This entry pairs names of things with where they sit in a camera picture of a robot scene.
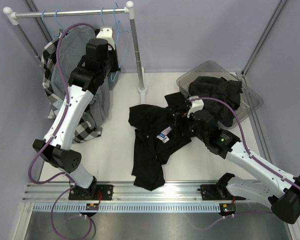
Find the plain black shirt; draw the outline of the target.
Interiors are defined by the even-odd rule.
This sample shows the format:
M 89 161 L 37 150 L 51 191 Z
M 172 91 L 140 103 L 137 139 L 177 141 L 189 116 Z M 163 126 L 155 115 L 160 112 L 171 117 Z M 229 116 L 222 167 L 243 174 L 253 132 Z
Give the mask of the plain black shirt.
M 187 144 L 190 136 L 175 136 L 173 114 L 187 113 L 186 99 L 180 92 L 165 97 L 167 107 L 139 104 L 129 108 L 128 123 L 135 128 L 132 175 L 134 185 L 153 191 L 165 184 L 163 165 Z

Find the blue hanger of pinstriped shirt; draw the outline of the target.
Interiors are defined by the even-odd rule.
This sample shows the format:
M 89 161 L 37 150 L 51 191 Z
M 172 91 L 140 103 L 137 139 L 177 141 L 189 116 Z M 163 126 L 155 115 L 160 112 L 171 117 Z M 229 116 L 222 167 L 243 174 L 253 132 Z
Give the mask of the blue hanger of pinstriped shirt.
M 116 13 L 115 13 L 115 10 L 118 9 L 118 8 L 119 8 L 119 6 L 118 6 L 117 2 L 115 2 L 114 3 L 114 8 L 113 8 L 114 26 L 116 28 L 116 36 L 115 36 L 115 41 L 114 41 L 115 46 L 118 45 L 119 36 L 120 36 L 121 33 L 129 33 L 128 30 L 124 30 L 124 31 L 120 30 L 120 28 L 121 28 L 121 21 L 117 19 Z M 118 71 L 116 73 L 112 73 L 110 75 L 110 80 L 111 80 L 112 83 L 115 82 L 115 79 L 116 79 L 117 75 L 118 75 Z

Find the blue hanger of black shirt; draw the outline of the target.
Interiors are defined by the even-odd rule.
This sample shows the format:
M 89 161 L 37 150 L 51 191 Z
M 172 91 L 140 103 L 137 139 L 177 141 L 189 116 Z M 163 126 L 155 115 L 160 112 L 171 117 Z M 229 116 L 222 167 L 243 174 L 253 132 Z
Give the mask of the blue hanger of black shirt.
M 105 10 L 104 7 L 102 7 L 101 10 L 100 10 L 100 18 L 101 18 L 101 23 L 102 23 L 102 26 L 103 26 L 103 27 L 106 26 L 105 20 L 104 20 L 104 10 Z

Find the dark pinstriped shirt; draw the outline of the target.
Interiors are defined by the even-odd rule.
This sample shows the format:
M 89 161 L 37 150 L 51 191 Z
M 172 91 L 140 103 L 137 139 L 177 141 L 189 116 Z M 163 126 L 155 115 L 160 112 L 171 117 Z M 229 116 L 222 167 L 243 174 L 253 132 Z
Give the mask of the dark pinstriped shirt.
M 243 93 L 241 81 L 212 76 L 197 77 L 189 84 L 188 92 L 191 96 L 219 99 L 227 103 L 234 111 L 240 107 Z M 225 127 L 229 128 L 233 125 L 235 117 L 222 103 L 205 100 L 204 107 Z

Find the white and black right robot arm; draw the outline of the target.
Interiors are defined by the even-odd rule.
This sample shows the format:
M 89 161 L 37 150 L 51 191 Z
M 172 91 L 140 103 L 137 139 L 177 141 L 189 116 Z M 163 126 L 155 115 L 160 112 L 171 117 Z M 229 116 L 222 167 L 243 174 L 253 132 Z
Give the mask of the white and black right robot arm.
M 253 152 L 243 137 L 219 128 L 205 110 L 178 113 L 175 125 L 178 133 L 198 138 L 212 154 L 236 164 L 258 180 L 250 182 L 225 173 L 216 184 L 220 198 L 243 197 L 268 207 L 285 223 L 296 223 L 300 217 L 300 175 L 294 176 Z

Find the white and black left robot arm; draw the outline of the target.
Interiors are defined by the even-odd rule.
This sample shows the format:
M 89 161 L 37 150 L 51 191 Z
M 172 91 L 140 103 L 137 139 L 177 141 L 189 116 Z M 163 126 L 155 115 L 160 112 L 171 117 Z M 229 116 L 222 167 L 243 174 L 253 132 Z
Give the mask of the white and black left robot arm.
M 112 68 L 112 49 L 105 39 L 89 40 L 85 55 L 70 74 L 68 94 L 50 131 L 32 145 L 45 162 L 67 175 L 75 183 L 73 191 L 87 200 L 97 195 L 97 180 L 81 164 L 81 154 L 71 150 L 71 146 L 85 109 Z

